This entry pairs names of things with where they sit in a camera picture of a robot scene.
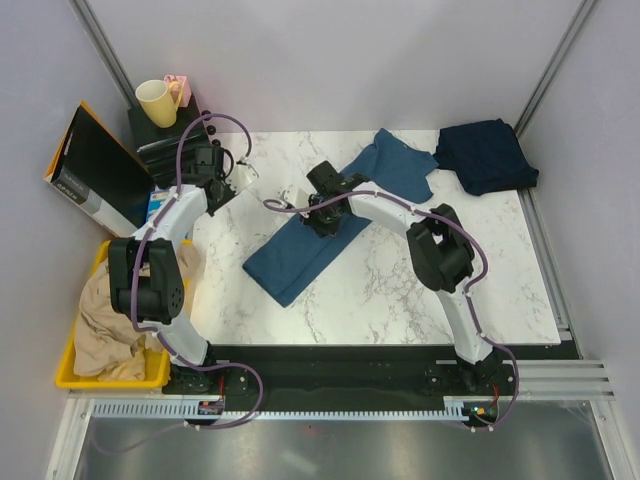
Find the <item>folded cloth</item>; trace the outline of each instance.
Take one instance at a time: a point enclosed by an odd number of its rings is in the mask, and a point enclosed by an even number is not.
[[[538,170],[500,119],[443,128],[433,156],[439,168],[456,172],[472,195],[535,187],[538,181]]]
[[[194,275],[200,257],[193,245],[180,245],[177,253],[182,278]],[[148,267],[140,270],[149,275]],[[160,342],[149,333],[138,333],[126,315],[111,307],[109,266],[105,261],[87,280],[80,295],[80,315],[74,327],[76,375],[100,375],[99,381],[144,380],[142,351],[162,351]]]
[[[360,173],[380,187],[414,203],[433,193],[426,176],[437,167],[427,152],[414,150],[387,130],[380,130],[342,174]],[[291,304],[302,291],[369,225],[345,215],[335,237],[320,238],[295,215],[256,251],[242,268],[280,305]]]

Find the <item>blue cloth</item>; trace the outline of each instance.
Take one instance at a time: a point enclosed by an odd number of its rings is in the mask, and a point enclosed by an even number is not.
[[[341,173],[360,173],[391,193],[422,203],[433,195],[425,177],[437,166],[431,154],[408,147],[382,129]],[[345,215],[335,237],[320,238],[295,215],[242,268],[286,307],[369,223]]]
[[[439,168],[456,172],[467,193],[478,196],[535,187],[540,173],[500,119],[443,128],[433,156]]]

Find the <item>yellow bin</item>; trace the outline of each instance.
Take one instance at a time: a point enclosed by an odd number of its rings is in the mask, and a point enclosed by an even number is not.
[[[184,240],[183,243],[191,243],[189,240]],[[98,255],[91,268],[91,275],[95,273],[98,266],[107,258],[107,252],[109,249],[109,241],[100,245]],[[144,351],[145,358],[145,380],[141,382],[99,382],[98,377],[80,377],[73,373],[73,365],[76,361],[76,349],[73,345],[73,332],[71,329],[71,335],[67,341],[67,346],[64,349],[64,355],[62,361],[58,367],[58,373],[56,375],[56,386],[59,388],[72,388],[77,390],[85,390],[90,388],[111,389],[111,388],[133,388],[133,389],[150,389],[160,388],[167,384],[169,381],[169,353],[163,350],[162,353],[154,352],[153,350],[146,349]]]

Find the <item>black cable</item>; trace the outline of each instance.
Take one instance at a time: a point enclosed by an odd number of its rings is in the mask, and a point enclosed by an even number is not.
[[[233,155],[231,155],[231,152],[229,150],[223,148],[222,151],[229,157],[229,160],[231,160],[231,168],[229,168],[229,172],[227,172],[224,176],[224,180],[226,180],[227,178],[229,178],[229,175],[231,175],[231,172],[233,172],[233,167],[235,166],[236,162],[233,160]]]

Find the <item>white wall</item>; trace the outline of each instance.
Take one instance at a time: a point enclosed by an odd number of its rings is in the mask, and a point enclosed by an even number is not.
[[[640,446],[640,3],[601,2],[525,132],[578,340]]]
[[[128,124],[66,0],[2,2],[0,26],[0,476],[37,479],[66,398],[55,370],[105,237],[42,177],[80,100],[114,133]]]
[[[186,74],[203,108],[298,131],[515,123],[580,2],[89,3],[134,85]]]

